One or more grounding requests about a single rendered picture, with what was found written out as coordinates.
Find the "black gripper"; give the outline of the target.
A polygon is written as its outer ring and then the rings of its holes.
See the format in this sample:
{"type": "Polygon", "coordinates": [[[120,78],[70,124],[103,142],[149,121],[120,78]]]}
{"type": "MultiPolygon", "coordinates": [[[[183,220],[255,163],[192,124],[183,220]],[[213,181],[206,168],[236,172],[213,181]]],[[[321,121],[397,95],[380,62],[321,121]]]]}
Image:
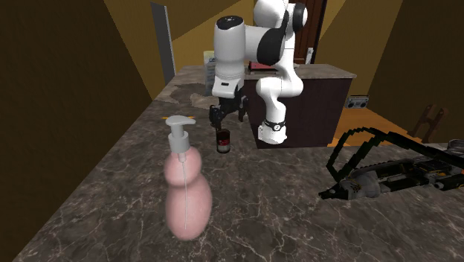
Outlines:
{"type": "Polygon", "coordinates": [[[235,88],[233,98],[219,98],[219,105],[210,105],[209,120],[210,125],[216,130],[222,128],[222,119],[224,118],[223,112],[238,111],[238,119],[240,122],[244,121],[244,117],[248,110],[248,97],[242,94],[242,90],[238,87],[235,88]]]}

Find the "dark red can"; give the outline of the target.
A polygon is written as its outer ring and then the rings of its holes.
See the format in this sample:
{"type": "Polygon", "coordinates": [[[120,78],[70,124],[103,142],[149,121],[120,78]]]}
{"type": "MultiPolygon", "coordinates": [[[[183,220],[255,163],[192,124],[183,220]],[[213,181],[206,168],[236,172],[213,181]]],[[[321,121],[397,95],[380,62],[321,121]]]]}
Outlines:
{"type": "Polygon", "coordinates": [[[216,131],[216,151],[218,153],[228,153],[231,149],[230,131],[220,129],[216,131]]]}

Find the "red book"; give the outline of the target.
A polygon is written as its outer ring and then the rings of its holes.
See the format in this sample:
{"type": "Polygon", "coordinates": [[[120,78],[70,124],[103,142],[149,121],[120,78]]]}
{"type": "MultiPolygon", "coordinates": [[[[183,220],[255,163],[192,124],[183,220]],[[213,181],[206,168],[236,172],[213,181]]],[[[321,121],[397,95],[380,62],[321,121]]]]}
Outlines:
{"type": "Polygon", "coordinates": [[[249,62],[248,74],[277,74],[278,70],[269,65],[258,62],[249,62]]]}

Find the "dark robot stand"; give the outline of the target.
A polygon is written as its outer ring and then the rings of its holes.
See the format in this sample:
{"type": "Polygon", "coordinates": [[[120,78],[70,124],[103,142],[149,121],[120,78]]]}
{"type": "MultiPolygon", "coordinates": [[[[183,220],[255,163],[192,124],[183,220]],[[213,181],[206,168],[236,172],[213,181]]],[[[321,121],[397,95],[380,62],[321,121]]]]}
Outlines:
{"type": "Polygon", "coordinates": [[[257,81],[272,73],[247,74],[244,94],[249,99],[248,120],[259,149],[325,147],[332,143],[345,100],[356,75],[328,64],[300,65],[295,69],[303,81],[302,93],[280,98],[286,106],[287,139],[267,144],[257,137],[257,128],[265,117],[265,102],[256,93],[257,81]]]}

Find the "grey door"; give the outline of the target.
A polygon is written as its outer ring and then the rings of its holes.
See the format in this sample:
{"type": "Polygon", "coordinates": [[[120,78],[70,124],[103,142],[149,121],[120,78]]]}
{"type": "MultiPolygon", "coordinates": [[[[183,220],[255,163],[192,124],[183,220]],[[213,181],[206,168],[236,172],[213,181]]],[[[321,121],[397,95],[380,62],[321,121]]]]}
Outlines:
{"type": "Polygon", "coordinates": [[[150,7],[158,41],[164,82],[167,86],[176,74],[167,7],[152,1],[150,2],[150,7]]]}

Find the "pink soap dispenser bottle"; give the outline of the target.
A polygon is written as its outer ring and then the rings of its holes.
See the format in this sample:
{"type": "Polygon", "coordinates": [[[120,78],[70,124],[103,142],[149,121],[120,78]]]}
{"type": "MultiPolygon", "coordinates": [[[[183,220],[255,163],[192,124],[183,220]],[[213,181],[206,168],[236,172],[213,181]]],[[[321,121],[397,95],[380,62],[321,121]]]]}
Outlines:
{"type": "Polygon", "coordinates": [[[212,193],[202,175],[200,152],[190,145],[184,126],[196,121],[183,115],[166,119],[170,154],[164,164],[168,184],[165,204],[166,222],[179,240],[193,240],[206,228],[211,215],[212,193]]]}

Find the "dark brown door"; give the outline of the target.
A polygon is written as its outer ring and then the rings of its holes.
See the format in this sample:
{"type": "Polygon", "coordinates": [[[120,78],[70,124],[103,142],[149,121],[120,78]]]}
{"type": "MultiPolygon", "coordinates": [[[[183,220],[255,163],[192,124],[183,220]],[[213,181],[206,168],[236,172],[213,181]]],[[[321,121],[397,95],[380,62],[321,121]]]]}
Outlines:
{"type": "Polygon", "coordinates": [[[327,0],[290,0],[290,2],[305,4],[308,11],[305,27],[296,33],[294,62],[314,63],[327,0]]]}

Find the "grey boombox radio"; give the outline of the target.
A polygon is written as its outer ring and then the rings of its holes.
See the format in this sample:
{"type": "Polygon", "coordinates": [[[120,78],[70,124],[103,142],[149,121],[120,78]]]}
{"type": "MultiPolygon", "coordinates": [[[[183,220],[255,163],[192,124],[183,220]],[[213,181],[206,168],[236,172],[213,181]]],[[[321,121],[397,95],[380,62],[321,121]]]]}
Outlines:
{"type": "Polygon", "coordinates": [[[363,109],[369,102],[368,95],[350,95],[344,105],[348,109],[363,109]]]}

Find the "black and grey power tool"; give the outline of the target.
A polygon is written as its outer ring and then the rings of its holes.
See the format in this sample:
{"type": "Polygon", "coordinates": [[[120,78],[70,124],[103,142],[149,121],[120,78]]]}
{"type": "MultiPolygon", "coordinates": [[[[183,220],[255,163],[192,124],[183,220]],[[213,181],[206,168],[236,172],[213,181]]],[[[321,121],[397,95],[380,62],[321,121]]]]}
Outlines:
{"type": "Polygon", "coordinates": [[[464,188],[464,140],[453,139],[445,150],[439,150],[396,132],[385,133],[373,127],[356,128],[341,136],[326,168],[336,184],[320,192],[318,196],[321,199],[376,198],[384,193],[417,186],[432,186],[441,191],[464,188]],[[368,132],[373,137],[365,141],[340,170],[334,169],[333,164],[344,142],[357,132],[368,132]],[[419,156],[359,167],[358,164],[370,150],[383,141],[412,150],[419,156]]]}

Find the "brown wooden chair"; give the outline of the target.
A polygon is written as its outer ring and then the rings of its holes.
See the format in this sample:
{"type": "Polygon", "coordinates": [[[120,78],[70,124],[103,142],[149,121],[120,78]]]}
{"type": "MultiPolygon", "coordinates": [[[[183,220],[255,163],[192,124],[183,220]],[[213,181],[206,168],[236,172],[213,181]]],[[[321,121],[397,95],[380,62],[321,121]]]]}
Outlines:
{"type": "Polygon", "coordinates": [[[417,121],[415,127],[408,131],[407,134],[412,137],[417,137],[417,133],[421,127],[424,125],[428,125],[428,130],[424,134],[422,138],[422,143],[432,143],[433,138],[436,135],[439,126],[442,120],[448,115],[448,109],[442,107],[438,110],[437,114],[433,117],[432,111],[436,108],[436,104],[429,104],[425,107],[422,115],[420,116],[419,120],[417,121]]]}

